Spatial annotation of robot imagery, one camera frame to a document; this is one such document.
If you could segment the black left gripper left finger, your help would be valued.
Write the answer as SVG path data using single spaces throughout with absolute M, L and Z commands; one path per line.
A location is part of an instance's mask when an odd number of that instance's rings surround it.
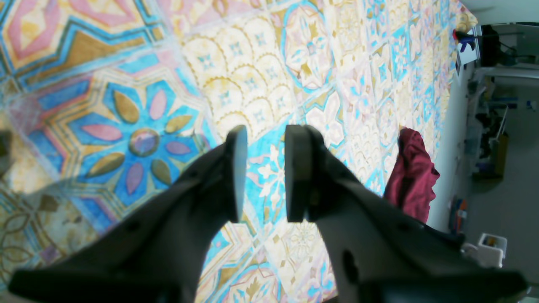
M 94 244 L 8 291 L 38 303 L 192 303 L 214 236 L 243 213 L 248 131 L 196 159 L 171 186 Z

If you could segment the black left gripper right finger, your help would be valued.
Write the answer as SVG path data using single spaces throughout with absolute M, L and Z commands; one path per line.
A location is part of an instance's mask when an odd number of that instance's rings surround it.
M 316 225 L 340 303 L 517 303 L 528 291 L 371 192 L 312 126 L 286 127 L 285 182 L 288 221 Z

